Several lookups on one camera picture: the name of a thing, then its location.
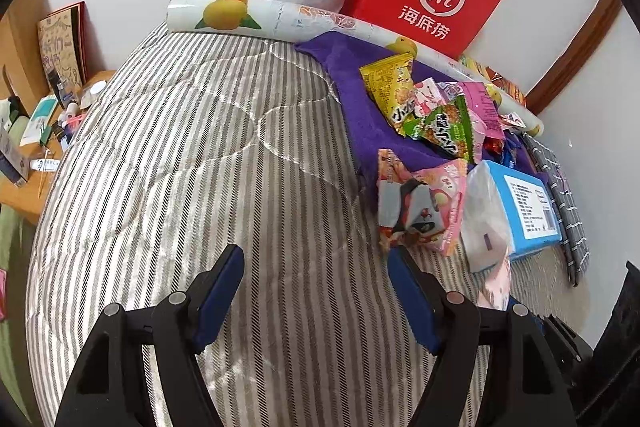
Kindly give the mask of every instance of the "yellow snack package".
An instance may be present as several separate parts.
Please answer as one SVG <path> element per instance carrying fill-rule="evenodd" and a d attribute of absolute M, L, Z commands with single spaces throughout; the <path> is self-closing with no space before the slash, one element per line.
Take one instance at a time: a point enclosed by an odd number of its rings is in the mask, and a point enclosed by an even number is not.
<path fill-rule="evenodd" d="M 369 96 L 385 115 L 389 125 L 401 136 L 404 136 L 402 122 L 413 113 L 415 105 L 412 96 L 414 81 L 411 79 L 413 63 L 414 56 L 403 53 L 360 68 Z"/>

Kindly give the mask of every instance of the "chinese characters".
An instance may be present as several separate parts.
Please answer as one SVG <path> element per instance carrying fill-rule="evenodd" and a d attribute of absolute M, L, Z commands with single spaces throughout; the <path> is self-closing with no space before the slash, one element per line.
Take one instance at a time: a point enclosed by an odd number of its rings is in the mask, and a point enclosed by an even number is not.
<path fill-rule="evenodd" d="M 438 139 L 440 147 L 447 152 L 456 155 L 458 153 L 458 146 L 449 136 L 449 129 L 451 124 L 447 113 L 441 112 L 436 115 L 435 126 L 433 126 L 435 137 Z"/>
<path fill-rule="evenodd" d="M 442 23 L 436 22 L 435 19 L 421 14 L 407 5 L 402 7 L 402 13 L 398 16 L 409 24 L 416 26 L 419 30 L 424 30 L 433 35 L 437 39 L 443 40 L 449 34 L 449 28 Z"/>

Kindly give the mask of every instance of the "wooden desk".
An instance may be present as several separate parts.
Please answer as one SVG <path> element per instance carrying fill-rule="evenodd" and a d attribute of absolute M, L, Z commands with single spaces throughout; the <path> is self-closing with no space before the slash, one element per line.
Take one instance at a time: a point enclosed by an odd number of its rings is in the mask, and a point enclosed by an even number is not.
<path fill-rule="evenodd" d="M 110 80 L 113 73 L 115 73 L 115 71 L 100 71 L 92 76 L 85 85 L 91 86 L 100 80 Z M 61 112 L 62 108 L 58 106 L 50 121 L 56 121 Z M 60 160 L 62 158 L 62 148 L 55 136 L 51 135 L 47 147 L 53 153 L 53 156 L 49 154 L 48 158 L 56 160 Z M 44 158 L 44 149 L 37 143 L 30 143 L 20 147 L 20 151 L 22 154 L 27 156 L 28 159 Z M 44 178 L 42 193 L 40 197 L 38 197 L 40 174 L 40 172 L 30 170 L 26 185 L 20 188 L 16 187 L 4 176 L 2 176 L 2 179 L 0 180 L 0 204 L 7 204 L 12 207 L 34 225 L 37 225 L 38 220 L 40 219 L 40 214 L 42 213 L 44 203 L 47 200 L 47 195 L 49 194 L 49 189 L 55 172 L 42 172 L 42 176 Z"/>

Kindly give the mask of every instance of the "product label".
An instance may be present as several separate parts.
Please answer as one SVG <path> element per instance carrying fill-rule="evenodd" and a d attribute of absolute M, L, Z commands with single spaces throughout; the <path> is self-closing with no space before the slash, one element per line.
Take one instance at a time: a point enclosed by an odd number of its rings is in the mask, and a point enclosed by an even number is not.
<path fill-rule="evenodd" d="M 556 235 L 556 222 L 544 188 L 512 176 L 504 180 L 518 210 L 525 239 Z"/>

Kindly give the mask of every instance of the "pink snack package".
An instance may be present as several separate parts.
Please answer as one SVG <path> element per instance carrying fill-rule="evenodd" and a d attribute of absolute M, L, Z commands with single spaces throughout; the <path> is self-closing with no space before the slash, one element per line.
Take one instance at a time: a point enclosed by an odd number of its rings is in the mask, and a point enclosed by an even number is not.
<path fill-rule="evenodd" d="M 454 253 L 466 188 L 466 160 L 409 172 L 391 149 L 378 150 L 378 226 L 385 250 L 420 245 Z"/>
<path fill-rule="evenodd" d="M 478 292 L 478 306 L 506 311 L 509 304 L 511 287 L 511 263 L 505 255 L 496 264 L 484 280 L 484 286 Z"/>
<path fill-rule="evenodd" d="M 418 118 L 427 116 L 439 105 L 447 103 L 433 78 L 427 78 L 423 82 L 414 84 L 414 113 Z"/>
<path fill-rule="evenodd" d="M 482 161 L 482 146 L 486 137 L 486 124 L 472 110 L 468 110 L 471 127 L 474 130 L 474 163 L 477 165 Z"/>
<path fill-rule="evenodd" d="M 498 111 L 483 82 L 439 82 L 438 87 L 449 102 L 457 95 L 464 94 L 466 107 L 476 113 L 486 124 L 487 137 L 504 140 Z"/>

